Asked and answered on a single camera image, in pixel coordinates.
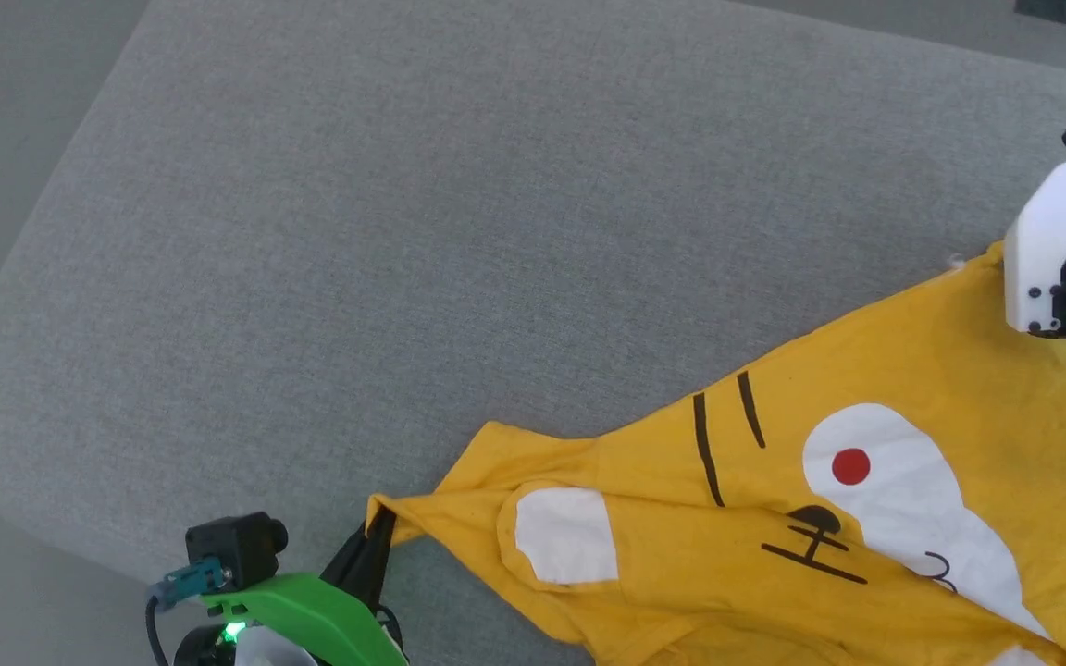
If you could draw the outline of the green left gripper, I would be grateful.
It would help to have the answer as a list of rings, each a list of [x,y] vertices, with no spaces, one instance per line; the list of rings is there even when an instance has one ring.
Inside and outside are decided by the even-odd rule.
[[[226,623],[245,624],[236,665],[406,665],[376,619],[395,514],[379,509],[348,536],[320,573],[272,576],[244,590],[207,595]]]

